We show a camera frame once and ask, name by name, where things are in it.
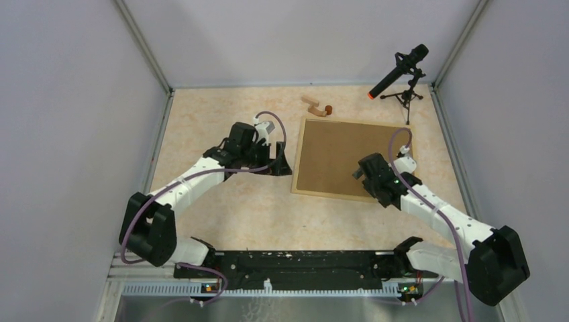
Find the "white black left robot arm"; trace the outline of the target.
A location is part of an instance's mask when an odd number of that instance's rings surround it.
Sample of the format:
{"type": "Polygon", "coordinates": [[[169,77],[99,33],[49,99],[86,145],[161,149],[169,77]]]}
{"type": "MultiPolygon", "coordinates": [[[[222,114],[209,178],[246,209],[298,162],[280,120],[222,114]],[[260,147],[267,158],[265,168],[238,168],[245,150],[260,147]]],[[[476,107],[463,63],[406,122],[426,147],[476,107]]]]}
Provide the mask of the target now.
{"type": "Polygon", "coordinates": [[[211,275],[215,269],[215,259],[209,255],[212,246],[194,237],[179,237],[179,218],[199,197],[235,173],[291,175],[285,141],[277,142],[276,156],[270,156],[269,138],[274,129],[272,121],[255,119],[252,125],[236,122],[220,145],[205,151],[166,186],[150,194],[133,194],[119,234],[122,250],[153,266],[182,262],[199,277],[211,275]]]}

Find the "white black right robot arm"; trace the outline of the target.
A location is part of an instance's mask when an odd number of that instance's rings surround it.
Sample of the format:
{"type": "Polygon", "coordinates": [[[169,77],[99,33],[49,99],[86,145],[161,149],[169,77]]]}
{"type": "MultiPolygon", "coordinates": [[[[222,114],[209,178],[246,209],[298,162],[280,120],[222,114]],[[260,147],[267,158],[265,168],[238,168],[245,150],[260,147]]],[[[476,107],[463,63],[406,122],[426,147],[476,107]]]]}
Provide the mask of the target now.
{"type": "Polygon", "coordinates": [[[359,160],[354,178],[384,208],[393,206],[415,216],[454,244],[445,248],[410,237],[395,248],[395,271],[412,276],[429,271],[468,287],[480,302],[498,305],[530,277],[519,234],[497,229],[461,212],[417,178],[410,155],[389,162],[379,153],[359,160]]]}

